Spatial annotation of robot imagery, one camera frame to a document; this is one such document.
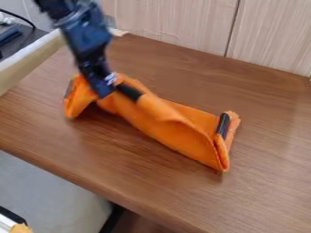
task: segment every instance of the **orange towel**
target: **orange towel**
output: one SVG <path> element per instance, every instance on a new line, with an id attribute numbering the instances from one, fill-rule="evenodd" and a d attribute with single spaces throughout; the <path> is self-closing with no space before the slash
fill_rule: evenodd
<path id="1" fill-rule="evenodd" d="M 91 102 L 104 110 L 125 118 L 134 127 L 179 153 L 218 171 L 229 169 L 228 151 L 240 124 L 239 116 L 231 111 L 226 140 L 217 133 L 219 117 L 161 99 L 138 80 L 118 75 L 116 85 L 124 83 L 143 93 L 135 102 L 115 91 L 98 99 L 85 79 L 74 78 L 71 93 L 65 99 L 65 115 L 77 117 Z"/>

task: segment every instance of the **wall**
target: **wall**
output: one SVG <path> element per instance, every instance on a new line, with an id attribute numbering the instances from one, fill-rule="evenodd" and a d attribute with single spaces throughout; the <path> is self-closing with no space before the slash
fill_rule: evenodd
<path id="1" fill-rule="evenodd" d="M 310 0 L 102 0 L 117 27 L 311 76 Z"/>
<path id="2" fill-rule="evenodd" d="M 34 0 L 0 0 L 0 8 L 29 19 L 42 30 L 51 31 L 53 29 L 52 22 L 45 14 L 39 12 Z"/>
<path id="3" fill-rule="evenodd" d="M 237 0 L 103 0 L 119 29 L 223 56 Z"/>
<path id="4" fill-rule="evenodd" d="M 311 76 L 311 1 L 242 0 L 228 56 Z"/>

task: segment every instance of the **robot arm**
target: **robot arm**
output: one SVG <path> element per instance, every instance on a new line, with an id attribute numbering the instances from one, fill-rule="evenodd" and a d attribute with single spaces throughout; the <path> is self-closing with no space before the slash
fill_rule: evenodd
<path id="1" fill-rule="evenodd" d="M 100 98 L 115 90 L 114 73 L 105 59 L 112 39 L 99 6 L 87 0 L 35 0 L 61 29 L 80 72 Z"/>

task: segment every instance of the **wooden table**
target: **wooden table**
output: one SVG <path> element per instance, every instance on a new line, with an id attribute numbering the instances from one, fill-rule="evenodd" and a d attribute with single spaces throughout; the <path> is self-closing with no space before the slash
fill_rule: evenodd
<path id="1" fill-rule="evenodd" d="M 89 107 L 63 117 L 75 72 L 66 49 L 0 99 L 0 148 L 176 232 L 311 232 L 311 86 L 307 78 L 127 35 L 112 67 L 161 97 L 242 125 L 219 176 Z"/>

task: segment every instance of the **wood grain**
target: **wood grain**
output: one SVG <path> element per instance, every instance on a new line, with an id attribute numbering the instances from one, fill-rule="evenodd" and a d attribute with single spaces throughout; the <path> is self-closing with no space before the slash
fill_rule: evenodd
<path id="1" fill-rule="evenodd" d="M 242 126 L 220 176 L 89 107 L 64 119 L 63 49 L 0 98 L 0 148 L 176 232 L 311 231 L 311 86 L 296 75 L 126 35 L 112 67 L 166 99 Z"/>
<path id="2" fill-rule="evenodd" d="M 113 233 L 176 233 L 164 228 L 146 218 L 137 214 L 126 211 L 118 224 L 115 226 Z"/>
<path id="3" fill-rule="evenodd" d="M 228 56 L 311 76 L 311 1 L 241 0 Z"/>
<path id="4" fill-rule="evenodd" d="M 237 0 L 104 0 L 117 28 L 223 56 Z"/>

